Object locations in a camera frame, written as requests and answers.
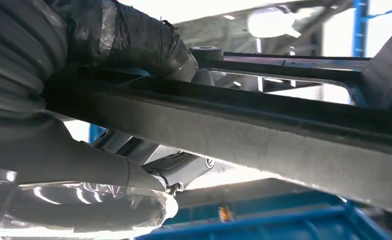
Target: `clear plastic wrap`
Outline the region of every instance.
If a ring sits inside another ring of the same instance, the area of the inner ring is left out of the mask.
[[[125,239],[147,234],[178,205],[164,192],[88,182],[15,185],[0,169],[0,240]]]

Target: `flexible duct hose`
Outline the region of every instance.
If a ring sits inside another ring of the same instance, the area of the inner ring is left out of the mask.
[[[41,112],[43,81],[67,62],[197,71],[174,29],[115,0],[0,0],[0,117]]]

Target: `rubber bushing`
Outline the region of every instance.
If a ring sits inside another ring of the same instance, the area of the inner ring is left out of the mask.
[[[198,62],[202,60],[224,60],[224,51],[219,47],[195,46],[191,50],[191,53]]]

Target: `duct tape wrap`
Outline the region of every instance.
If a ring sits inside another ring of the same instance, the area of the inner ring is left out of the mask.
[[[125,239],[151,232],[178,210],[164,192],[88,182],[15,184],[0,169],[0,239]]]
[[[160,77],[182,72],[182,68],[192,77],[198,70],[173,26],[131,6],[117,0],[45,2],[70,25],[70,63],[138,67]]]

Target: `blue metal post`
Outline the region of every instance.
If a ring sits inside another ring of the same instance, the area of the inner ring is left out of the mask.
[[[367,16],[368,0],[354,0],[355,17],[353,25],[353,45],[352,56],[361,58],[365,57],[365,47],[367,40]]]

